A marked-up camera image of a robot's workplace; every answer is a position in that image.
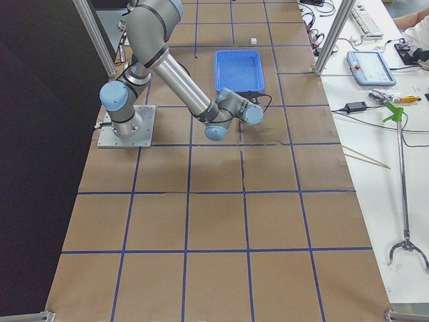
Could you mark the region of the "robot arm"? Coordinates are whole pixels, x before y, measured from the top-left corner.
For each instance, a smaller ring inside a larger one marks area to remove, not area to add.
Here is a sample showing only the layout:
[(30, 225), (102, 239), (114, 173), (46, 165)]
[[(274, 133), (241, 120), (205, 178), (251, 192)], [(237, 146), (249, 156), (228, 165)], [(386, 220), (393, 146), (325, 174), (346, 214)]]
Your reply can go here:
[(167, 42), (183, 16), (180, 1), (130, 1), (125, 31), (133, 50), (122, 74), (100, 90), (101, 103), (111, 119), (111, 132), (119, 139), (145, 133), (144, 118), (134, 103), (156, 74), (187, 106), (212, 141), (221, 141), (234, 118), (249, 125), (263, 119), (263, 109), (231, 89), (221, 89), (211, 100), (170, 54)]

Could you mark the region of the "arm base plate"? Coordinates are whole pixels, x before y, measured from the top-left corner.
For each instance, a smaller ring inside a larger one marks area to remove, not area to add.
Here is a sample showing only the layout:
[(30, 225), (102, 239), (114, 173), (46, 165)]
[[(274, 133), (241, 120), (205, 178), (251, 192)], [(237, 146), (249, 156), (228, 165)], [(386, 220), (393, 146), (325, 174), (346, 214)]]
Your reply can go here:
[(150, 148), (153, 138), (154, 121), (156, 118), (155, 105), (134, 105), (133, 118), (126, 123), (111, 121), (106, 112), (104, 122), (108, 125), (101, 127), (98, 144), (99, 148)]

